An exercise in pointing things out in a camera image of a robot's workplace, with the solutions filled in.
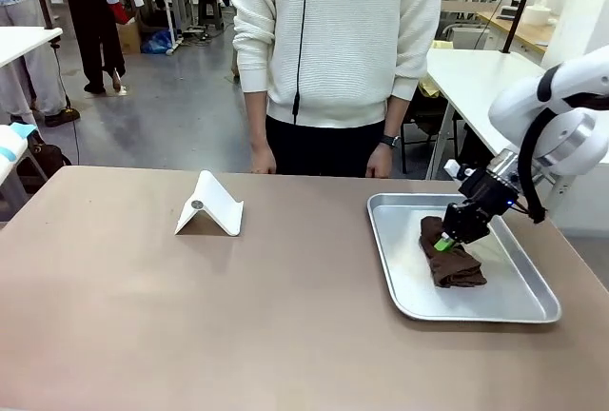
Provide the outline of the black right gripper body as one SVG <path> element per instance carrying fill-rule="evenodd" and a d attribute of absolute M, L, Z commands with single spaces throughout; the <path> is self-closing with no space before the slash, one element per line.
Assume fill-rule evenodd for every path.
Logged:
<path fill-rule="evenodd" d="M 459 192 L 474 212 L 484 217 L 502 215 L 517 201 L 517 190 L 487 169 L 476 169 L 462 182 Z"/>

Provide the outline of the person's left hand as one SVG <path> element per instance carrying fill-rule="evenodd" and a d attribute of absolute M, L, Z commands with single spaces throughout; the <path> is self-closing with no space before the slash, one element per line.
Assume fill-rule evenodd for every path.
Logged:
<path fill-rule="evenodd" d="M 366 178 L 387 179 L 392 169 L 393 148 L 378 144 L 366 165 Z"/>

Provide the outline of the person's right hand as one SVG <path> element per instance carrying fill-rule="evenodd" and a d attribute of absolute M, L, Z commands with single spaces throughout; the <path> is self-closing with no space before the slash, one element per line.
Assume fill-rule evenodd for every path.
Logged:
<path fill-rule="evenodd" d="M 268 144 L 252 148 L 251 172 L 254 174 L 275 174 L 276 160 Z"/>

